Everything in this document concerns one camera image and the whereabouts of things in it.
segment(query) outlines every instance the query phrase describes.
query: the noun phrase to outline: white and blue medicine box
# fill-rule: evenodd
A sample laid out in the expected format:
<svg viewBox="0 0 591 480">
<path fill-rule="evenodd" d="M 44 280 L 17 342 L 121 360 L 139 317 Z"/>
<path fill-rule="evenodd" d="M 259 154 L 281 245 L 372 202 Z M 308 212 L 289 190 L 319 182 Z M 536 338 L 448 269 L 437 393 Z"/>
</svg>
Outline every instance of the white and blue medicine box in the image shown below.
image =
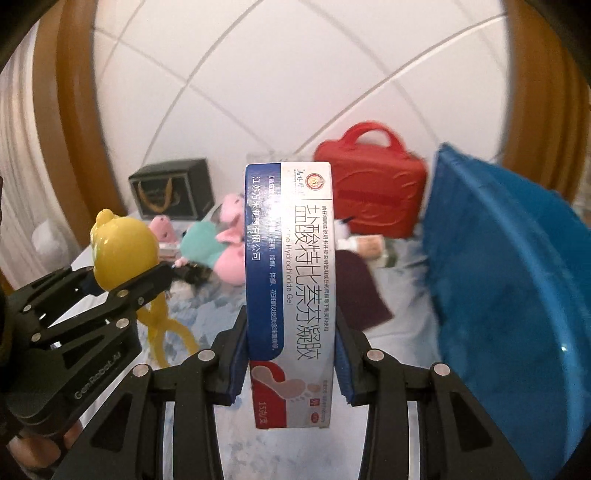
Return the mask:
<svg viewBox="0 0 591 480">
<path fill-rule="evenodd" d="M 330 164 L 247 166 L 245 210 L 256 426 L 327 427 L 336 309 Z"/>
</svg>

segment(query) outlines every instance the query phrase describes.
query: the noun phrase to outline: black gift box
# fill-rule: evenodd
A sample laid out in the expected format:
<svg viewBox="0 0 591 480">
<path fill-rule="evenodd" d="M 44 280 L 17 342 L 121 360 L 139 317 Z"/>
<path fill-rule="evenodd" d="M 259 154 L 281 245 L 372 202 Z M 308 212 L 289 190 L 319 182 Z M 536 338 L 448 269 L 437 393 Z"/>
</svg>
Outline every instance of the black gift box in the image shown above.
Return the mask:
<svg viewBox="0 0 591 480">
<path fill-rule="evenodd" d="M 144 219 L 202 220 L 214 204 L 205 158 L 146 165 L 129 177 L 129 185 Z"/>
</svg>

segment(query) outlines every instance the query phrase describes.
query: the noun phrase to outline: white curtain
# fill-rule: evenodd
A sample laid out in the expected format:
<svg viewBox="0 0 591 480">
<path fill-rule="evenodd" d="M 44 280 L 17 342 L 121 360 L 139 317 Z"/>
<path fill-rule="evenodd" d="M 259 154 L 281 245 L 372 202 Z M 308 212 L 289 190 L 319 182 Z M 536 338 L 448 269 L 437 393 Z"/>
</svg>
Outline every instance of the white curtain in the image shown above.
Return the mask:
<svg viewBox="0 0 591 480">
<path fill-rule="evenodd" d="M 33 51 L 36 35 L 37 25 L 0 74 L 0 175 L 4 178 L 0 268 L 14 288 L 46 275 L 54 267 L 55 262 L 40 255 L 33 245 L 33 232 L 45 222 L 55 234 L 51 242 L 56 244 L 57 241 L 62 252 L 66 252 L 64 263 L 68 264 L 79 253 L 51 186 L 35 127 Z"/>
</svg>

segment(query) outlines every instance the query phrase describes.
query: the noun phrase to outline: red handle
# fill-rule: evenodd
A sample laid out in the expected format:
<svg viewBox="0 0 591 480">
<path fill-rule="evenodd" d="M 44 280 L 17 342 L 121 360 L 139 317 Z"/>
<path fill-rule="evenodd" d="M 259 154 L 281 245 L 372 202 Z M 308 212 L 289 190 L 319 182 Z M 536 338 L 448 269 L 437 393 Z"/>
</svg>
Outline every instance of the red handle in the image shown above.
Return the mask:
<svg viewBox="0 0 591 480">
<path fill-rule="evenodd" d="M 343 138 L 340 139 L 341 142 L 344 143 L 345 146 L 352 148 L 356 143 L 361 135 L 366 134 L 367 132 L 371 132 L 373 130 L 378 130 L 380 132 L 384 132 L 389 140 L 390 146 L 387 147 L 389 150 L 392 150 L 394 153 L 402 154 L 406 153 L 406 149 L 404 148 L 404 144 L 402 141 L 397 137 L 397 135 L 392 132 L 386 125 L 381 124 L 379 122 L 361 122 L 356 125 L 353 125 L 349 128 Z"/>
</svg>

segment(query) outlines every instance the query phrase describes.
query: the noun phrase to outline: brand logo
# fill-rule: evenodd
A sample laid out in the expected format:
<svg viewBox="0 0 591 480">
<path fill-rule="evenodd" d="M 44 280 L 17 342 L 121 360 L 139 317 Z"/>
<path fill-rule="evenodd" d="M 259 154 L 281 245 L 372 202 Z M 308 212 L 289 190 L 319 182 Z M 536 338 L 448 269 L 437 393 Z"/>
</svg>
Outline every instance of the brand logo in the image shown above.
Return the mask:
<svg viewBox="0 0 591 480">
<path fill-rule="evenodd" d="M 317 173 L 311 173 L 306 177 L 306 185 L 310 190 L 320 190 L 326 181 L 322 178 L 322 175 Z"/>
<path fill-rule="evenodd" d="M 121 352 L 117 352 L 116 354 L 113 355 L 113 358 L 111 360 L 109 360 L 104 367 L 102 367 L 97 373 L 95 373 L 94 375 L 92 375 L 92 377 L 90 377 L 88 379 L 88 381 L 86 382 L 86 384 L 84 385 L 84 387 L 82 387 L 80 390 L 78 390 L 76 393 L 74 393 L 74 398 L 76 400 L 80 400 L 84 394 L 86 394 L 91 387 L 97 383 L 105 373 L 107 373 L 111 367 L 113 365 L 115 365 L 117 363 L 117 361 L 121 358 Z"/>
</svg>

